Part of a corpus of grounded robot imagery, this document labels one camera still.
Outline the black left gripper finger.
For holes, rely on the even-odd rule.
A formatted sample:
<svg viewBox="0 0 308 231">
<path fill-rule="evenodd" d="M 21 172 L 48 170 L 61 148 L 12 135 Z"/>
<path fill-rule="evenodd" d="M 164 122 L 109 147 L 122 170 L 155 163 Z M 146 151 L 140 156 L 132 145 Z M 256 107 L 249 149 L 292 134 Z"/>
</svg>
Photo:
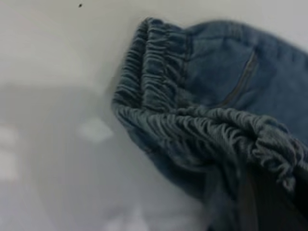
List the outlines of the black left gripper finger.
<svg viewBox="0 0 308 231">
<path fill-rule="evenodd" d="M 246 231 L 306 231 L 308 183 L 298 179 L 291 198 L 267 171 L 248 166 L 245 177 Z"/>
</svg>

